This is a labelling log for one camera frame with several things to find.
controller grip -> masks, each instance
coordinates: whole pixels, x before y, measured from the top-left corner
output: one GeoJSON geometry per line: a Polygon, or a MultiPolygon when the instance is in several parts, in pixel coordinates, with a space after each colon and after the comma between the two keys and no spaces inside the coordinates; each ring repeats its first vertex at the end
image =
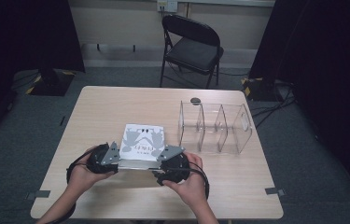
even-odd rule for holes
{"type": "Polygon", "coordinates": [[[189,160],[184,153],[181,153],[168,161],[163,161],[161,169],[164,173],[153,173],[157,177],[157,183],[163,186],[163,180],[179,183],[189,178],[189,160]]]}
{"type": "Polygon", "coordinates": [[[95,148],[87,159],[87,168],[96,174],[105,174],[111,171],[119,172],[118,164],[101,164],[102,159],[109,149],[108,144],[103,144],[95,148]]]}

gray controller part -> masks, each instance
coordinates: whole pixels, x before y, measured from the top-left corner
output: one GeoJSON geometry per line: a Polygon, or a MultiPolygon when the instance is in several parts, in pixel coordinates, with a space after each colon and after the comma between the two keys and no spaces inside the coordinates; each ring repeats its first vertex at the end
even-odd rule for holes
{"type": "Polygon", "coordinates": [[[182,153],[184,150],[186,149],[183,147],[174,147],[174,146],[166,145],[165,149],[162,151],[160,156],[158,156],[157,161],[168,161],[171,158],[182,153]]]}
{"type": "Polygon", "coordinates": [[[105,156],[103,157],[101,164],[108,165],[114,162],[119,162],[119,160],[119,149],[117,147],[117,143],[113,142],[108,151],[106,152],[105,156]]]}

acrylic divider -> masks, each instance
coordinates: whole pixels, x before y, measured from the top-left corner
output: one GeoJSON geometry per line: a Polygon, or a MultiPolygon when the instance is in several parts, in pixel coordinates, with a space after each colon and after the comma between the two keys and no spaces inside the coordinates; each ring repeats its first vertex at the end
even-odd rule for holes
{"type": "Polygon", "coordinates": [[[181,102],[178,141],[187,151],[239,154],[251,134],[245,105],[181,102]]]}

black curtain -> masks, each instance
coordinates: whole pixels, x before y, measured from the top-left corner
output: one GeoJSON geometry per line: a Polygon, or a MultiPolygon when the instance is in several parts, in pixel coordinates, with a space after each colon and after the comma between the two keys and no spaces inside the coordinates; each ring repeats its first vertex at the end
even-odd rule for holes
{"type": "Polygon", "coordinates": [[[67,0],[0,0],[0,103],[22,70],[85,72],[67,0]]]}
{"type": "Polygon", "coordinates": [[[350,0],[296,2],[300,13],[290,15],[294,1],[276,0],[250,76],[292,82],[317,137],[350,174],[350,0]]]}

folding chair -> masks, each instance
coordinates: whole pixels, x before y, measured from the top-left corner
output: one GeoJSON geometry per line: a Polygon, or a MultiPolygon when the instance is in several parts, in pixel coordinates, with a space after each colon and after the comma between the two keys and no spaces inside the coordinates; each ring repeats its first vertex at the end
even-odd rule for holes
{"type": "Polygon", "coordinates": [[[161,81],[165,76],[166,62],[173,63],[190,71],[209,76],[206,89],[209,89],[213,73],[217,71],[216,85],[218,85],[219,61],[224,49],[220,46],[218,34],[208,25],[177,15],[168,15],[162,19],[165,39],[163,53],[161,81]],[[169,34],[175,34],[181,39],[173,44],[169,34]]]}

